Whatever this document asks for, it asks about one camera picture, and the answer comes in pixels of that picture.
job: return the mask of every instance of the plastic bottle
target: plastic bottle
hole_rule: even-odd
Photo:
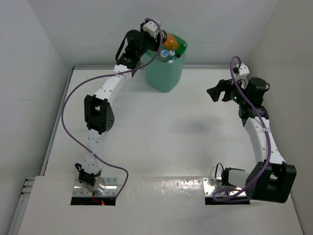
[[[169,55],[170,57],[175,56],[175,51],[174,51],[174,50],[169,50],[169,51],[168,51],[168,55]]]
[[[172,34],[167,34],[167,40],[163,43],[169,50],[177,50],[179,48],[179,43]]]
[[[176,56],[178,57],[178,55],[179,56],[183,55],[183,53],[185,52],[186,48],[187,48],[187,43],[181,43],[179,45],[179,48],[176,51]]]
[[[166,57],[168,56],[168,51],[167,50],[162,50],[160,52],[160,55],[157,56],[157,60],[166,62]]]

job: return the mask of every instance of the orange object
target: orange object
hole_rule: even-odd
[[[167,40],[163,43],[169,50],[177,50],[179,48],[179,43],[176,41],[176,38],[171,35],[167,34]]]

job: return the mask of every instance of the black bracket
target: black bracket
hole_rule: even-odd
[[[246,180],[246,185],[259,173],[264,162],[258,162]],[[246,191],[252,200],[285,203],[297,175],[293,165],[269,163],[257,182]]]
[[[87,95],[84,100],[85,122],[88,130],[96,130],[101,135],[109,131],[114,124],[114,114],[107,99],[98,99],[95,95]]]
[[[238,168],[231,168],[231,167],[225,168],[225,170],[223,170],[223,172],[222,172],[222,180],[221,180],[222,186],[236,187],[236,185],[232,185],[231,183],[229,183],[229,171],[231,171],[231,170],[245,171],[245,170],[238,169]]]
[[[94,182],[95,182],[95,177],[96,176],[100,176],[101,174],[101,171],[99,171],[97,174],[89,174],[89,173],[86,173],[84,171],[84,169],[82,169],[82,165],[79,164],[79,163],[76,163],[75,164],[75,167],[76,169],[78,170],[79,172],[79,176],[78,176],[78,179],[88,185],[91,185],[91,186],[94,186]]]

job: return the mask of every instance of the bottle cap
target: bottle cap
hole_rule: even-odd
[[[168,52],[168,54],[169,54],[170,56],[174,56],[174,55],[175,55],[175,51],[174,51],[174,50],[170,50],[170,51]]]
[[[167,50],[162,50],[161,53],[160,53],[160,56],[162,58],[165,58],[166,56],[168,56],[168,51]]]
[[[182,43],[182,44],[181,44],[181,47],[182,47],[182,48],[187,48],[187,43]]]

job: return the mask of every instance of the cable clip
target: cable clip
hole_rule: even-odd
[[[270,133],[270,129],[269,129],[269,127],[268,128],[262,128],[259,132],[268,132],[268,133]]]
[[[113,73],[116,77],[121,78],[121,75],[117,74],[117,72],[115,70],[113,70]]]

